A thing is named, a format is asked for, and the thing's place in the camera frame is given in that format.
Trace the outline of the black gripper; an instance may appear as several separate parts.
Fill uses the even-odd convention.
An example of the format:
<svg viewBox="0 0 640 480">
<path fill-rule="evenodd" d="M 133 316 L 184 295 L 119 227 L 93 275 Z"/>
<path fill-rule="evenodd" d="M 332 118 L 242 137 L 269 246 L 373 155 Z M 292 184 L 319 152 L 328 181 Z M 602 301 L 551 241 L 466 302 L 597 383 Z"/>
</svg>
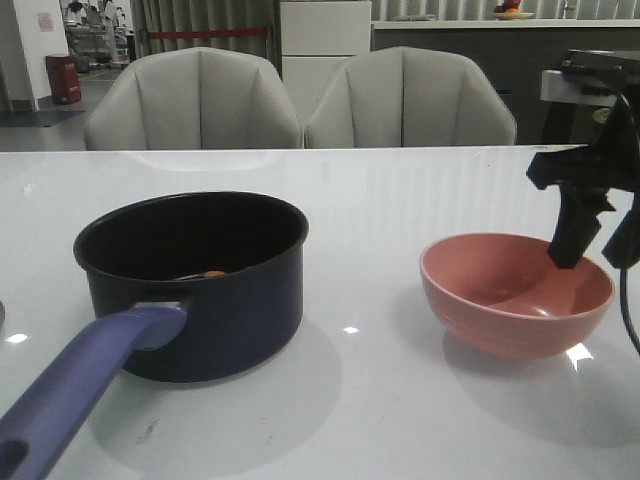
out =
<svg viewBox="0 0 640 480">
<path fill-rule="evenodd" d="M 619 94 L 608 119 L 587 145 L 537 153 L 526 176 L 539 190 L 556 186 L 560 209 L 547 253 L 561 269 L 573 269 L 601 229 L 598 215 L 615 208 L 611 189 L 635 193 L 602 253 L 616 269 L 639 262 L 639 113 L 632 95 Z"/>
</svg>

